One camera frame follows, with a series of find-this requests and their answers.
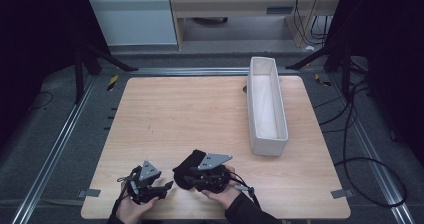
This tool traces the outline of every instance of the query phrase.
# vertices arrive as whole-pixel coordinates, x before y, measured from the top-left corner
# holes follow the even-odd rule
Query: black sleeve
[[[110,215],[109,220],[107,220],[107,224],[125,224],[119,218],[117,218],[115,215]]]
[[[281,224],[282,222],[262,211],[244,193],[240,193],[225,210],[225,217],[231,224]]]

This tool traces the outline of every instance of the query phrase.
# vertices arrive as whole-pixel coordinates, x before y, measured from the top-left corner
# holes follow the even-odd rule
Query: wooden table
[[[149,160],[173,180],[172,169],[194,149],[231,154],[226,164],[255,187],[263,210],[281,219],[347,218],[346,198],[302,79],[280,77],[289,140],[280,157],[250,152],[245,76],[132,78],[122,96],[81,214],[107,219],[120,193],[119,177]],[[224,210],[175,183],[145,219],[224,219]]]

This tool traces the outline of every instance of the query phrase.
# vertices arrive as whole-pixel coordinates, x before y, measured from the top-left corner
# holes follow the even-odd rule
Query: metal bracket
[[[154,167],[149,161],[144,161],[138,180],[143,181],[158,174],[160,174],[160,171],[158,171],[156,167]]]
[[[231,155],[206,153],[206,156],[203,158],[197,169],[199,171],[211,170],[231,159],[233,159],[233,156]]]
[[[98,197],[100,195],[100,190],[96,190],[96,189],[87,189],[87,190],[80,190],[78,192],[78,197],[79,198],[84,198],[86,196],[91,196],[91,197]]]
[[[331,195],[333,196],[334,199],[337,199],[337,198],[340,198],[340,197],[349,198],[349,197],[354,196],[355,194],[350,189],[347,189],[347,190],[340,189],[340,190],[332,191]]]

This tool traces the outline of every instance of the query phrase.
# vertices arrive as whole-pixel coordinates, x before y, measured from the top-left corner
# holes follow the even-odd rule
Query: white plastic bin
[[[280,156],[288,133],[275,59],[252,57],[247,76],[247,106],[252,153]]]

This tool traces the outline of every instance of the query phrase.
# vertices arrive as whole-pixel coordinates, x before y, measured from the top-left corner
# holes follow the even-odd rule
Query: gray floor
[[[343,109],[337,83],[340,73],[327,74],[322,57],[299,72],[284,71],[284,67],[301,60],[310,51],[294,47],[282,18],[253,19],[230,18],[222,25],[204,25],[193,21],[187,23],[183,49],[179,52],[141,52],[138,54],[116,54],[121,61],[140,68],[156,67],[239,67],[246,68],[252,55],[274,57],[282,75],[302,77],[313,106],[331,101],[315,108],[319,122],[328,120]],[[105,61],[99,76],[88,77],[86,83],[95,80],[87,104],[72,129],[66,146],[52,170],[40,201],[28,223],[105,223],[105,220],[84,220],[80,215],[77,197],[81,189],[89,187],[97,161],[108,135],[108,127],[118,107],[126,80],[140,73],[124,73]],[[332,86],[317,82],[314,74],[320,74],[322,81],[331,81]],[[119,79],[113,91],[107,91],[112,75]],[[363,77],[352,75],[354,83]],[[0,180],[0,223],[10,223],[20,203],[26,197],[37,175],[43,168],[49,152],[54,146],[68,115],[74,108],[75,84],[73,68],[66,68],[50,75],[44,81],[33,108],[27,113],[20,127],[10,139],[10,148],[1,159]],[[373,98],[362,91],[356,95],[355,108],[358,113],[355,123],[361,124],[367,136],[380,155],[381,160],[399,174],[408,188],[406,208],[415,223],[424,223],[424,169],[417,162],[409,148],[390,139],[390,128],[386,125],[380,109]],[[324,138],[334,162],[342,158],[343,132],[329,132],[343,129],[346,115],[322,126]],[[364,150],[354,127],[349,128],[348,156],[364,156]],[[342,186],[351,189],[343,168],[336,168]],[[380,184],[368,163],[349,164],[353,181],[367,195],[386,202]],[[80,201],[75,206],[52,204],[52,201]],[[312,220],[312,223],[409,223],[396,220],[395,209],[382,208],[370,203],[356,193],[348,199],[352,215],[346,220]],[[292,223],[306,223],[305,220],[290,220]],[[163,221],[145,223],[197,223],[197,221]]]

